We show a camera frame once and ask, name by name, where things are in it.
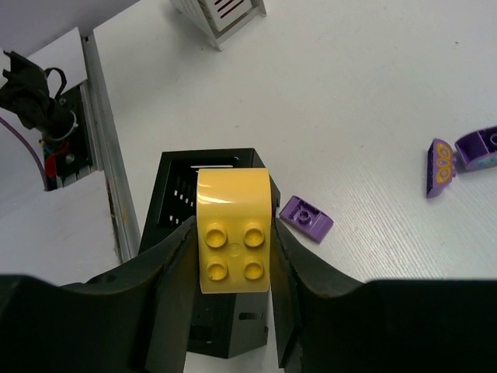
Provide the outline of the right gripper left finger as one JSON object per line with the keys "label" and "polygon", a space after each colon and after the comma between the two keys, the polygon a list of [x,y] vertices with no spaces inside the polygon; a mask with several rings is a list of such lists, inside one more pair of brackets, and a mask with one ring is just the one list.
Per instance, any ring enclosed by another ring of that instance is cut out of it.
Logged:
{"label": "right gripper left finger", "polygon": [[198,283],[195,218],[86,283],[1,278],[3,372],[181,372]]}

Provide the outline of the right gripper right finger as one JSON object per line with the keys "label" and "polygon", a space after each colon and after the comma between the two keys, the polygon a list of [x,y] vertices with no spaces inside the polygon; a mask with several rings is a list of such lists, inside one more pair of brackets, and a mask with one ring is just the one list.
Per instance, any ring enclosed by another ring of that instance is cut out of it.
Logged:
{"label": "right gripper right finger", "polygon": [[280,220],[270,282],[286,372],[494,372],[494,280],[357,281]]}

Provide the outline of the black two-compartment container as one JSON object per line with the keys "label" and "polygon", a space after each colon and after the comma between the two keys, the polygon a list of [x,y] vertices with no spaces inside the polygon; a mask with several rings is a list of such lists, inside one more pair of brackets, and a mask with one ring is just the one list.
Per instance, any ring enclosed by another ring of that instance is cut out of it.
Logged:
{"label": "black two-compartment container", "polygon": [[189,351],[230,358],[266,344],[270,226],[279,204],[252,148],[162,153],[140,249],[196,218],[200,284]]}

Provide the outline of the yellow red lego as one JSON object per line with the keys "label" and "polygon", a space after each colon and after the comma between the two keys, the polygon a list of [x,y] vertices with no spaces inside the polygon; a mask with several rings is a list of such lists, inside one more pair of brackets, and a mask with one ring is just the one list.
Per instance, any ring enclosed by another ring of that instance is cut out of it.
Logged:
{"label": "yellow red lego", "polygon": [[272,196],[266,168],[200,169],[196,187],[200,289],[269,289]]}

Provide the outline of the purple pink lego slope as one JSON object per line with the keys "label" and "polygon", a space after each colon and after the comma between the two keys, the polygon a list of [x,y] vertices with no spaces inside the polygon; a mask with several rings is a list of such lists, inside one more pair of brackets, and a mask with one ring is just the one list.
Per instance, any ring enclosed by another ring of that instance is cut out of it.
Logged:
{"label": "purple pink lego slope", "polygon": [[434,138],[427,150],[426,197],[438,197],[456,176],[457,159],[452,147]]}

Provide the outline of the purple lego piece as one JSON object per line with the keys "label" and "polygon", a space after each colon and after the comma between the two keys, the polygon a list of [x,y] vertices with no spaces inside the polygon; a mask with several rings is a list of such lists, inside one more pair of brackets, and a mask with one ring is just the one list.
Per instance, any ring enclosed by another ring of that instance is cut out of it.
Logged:
{"label": "purple lego piece", "polygon": [[455,148],[467,171],[476,171],[496,166],[497,127],[473,131],[459,138]]}

